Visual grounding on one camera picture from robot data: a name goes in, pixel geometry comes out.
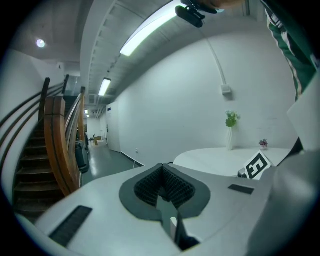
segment small potted flower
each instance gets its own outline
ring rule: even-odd
[[[268,142],[264,138],[263,140],[260,140],[259,145],[260,145],[260,150],[266,150],[268,147]]]

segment white vase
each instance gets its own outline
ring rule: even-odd
[[[234,148],[234,129],[227,127],[226,131],[226,149],[232,150]]]

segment gray floor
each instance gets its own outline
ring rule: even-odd
[[[134,166],[121,153],[110,150],[105,142],[99,142],[98,146],[93,141],[89,142],[89,152],[90,169],[82,174],[82,186],[105,176],[131,170]]]
[[[82,186],[105,176],[131,170],[134,166],[128,158],[110,150],[105,142],[99,142],[98,146],[89,142],[89,152],[90,168],[88,172],[82,174]],[[166,202],[160,196],[156,208],[161,211],[163,229],[170,236],[170,218],[177,217],[177,210],[172,202]]]

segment fluorescent light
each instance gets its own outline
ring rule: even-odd
[[[107,91],[110,83],[111,83],[110,79],[108,79],[108,78],[104,78],[103,79],[102,84],[101,84],[101,88],[100,88],[100,91],[99,91],[99,96],[105,96],[106,91]]]
[[[39,47],[39,48],[43,48],[46,46],[46,43],[45,41],[43,41],[42,39],[39,39],[36,41],[36,45]]]
[[[177,16],[175,8],[177,6],[186,6],[180,0],[174,0],[162,7],[151,15],[129,38],[121,49],[120,53],[125,56],[130,56],[135,49],[155,30],[161,27],[166,22]]]

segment round table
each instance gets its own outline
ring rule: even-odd
[[[225,147],[204,148],[182,153],[174,164],[203,173],[236,176],[244,168],[244,164],[259,151],[259,147],[235,148],[227,150]],[[268,148],[262,151],[274,166],[289,154],[286,148]]]

